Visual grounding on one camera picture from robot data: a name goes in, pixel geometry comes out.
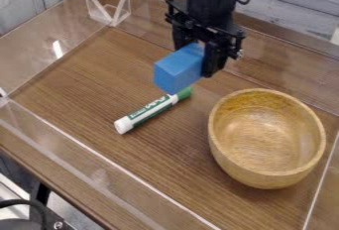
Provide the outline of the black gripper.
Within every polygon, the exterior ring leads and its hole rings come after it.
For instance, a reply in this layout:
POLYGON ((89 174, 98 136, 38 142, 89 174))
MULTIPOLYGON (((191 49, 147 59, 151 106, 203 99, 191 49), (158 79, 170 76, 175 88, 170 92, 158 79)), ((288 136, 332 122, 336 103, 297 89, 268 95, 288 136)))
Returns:
POLYGON ((175 50, 203 42, 202 75, 213 77, 229 58, 242 55, 245 29, 234 22, 237 4, 246 0, 166 0, 166 21, 173 25, 175 50))

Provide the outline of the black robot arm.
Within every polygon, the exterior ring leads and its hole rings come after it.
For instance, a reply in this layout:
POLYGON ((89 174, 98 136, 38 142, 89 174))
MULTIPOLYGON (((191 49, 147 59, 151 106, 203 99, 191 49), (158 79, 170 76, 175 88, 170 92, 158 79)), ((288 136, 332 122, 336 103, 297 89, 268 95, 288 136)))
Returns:
POLYGON ((244 53, 245 28, 234 22, 237 4, 248 0, 166 0, 166 21, 173 25, 175 49, 205 43, 201 74, 212 77, 225 68, 229 58, 244 53))

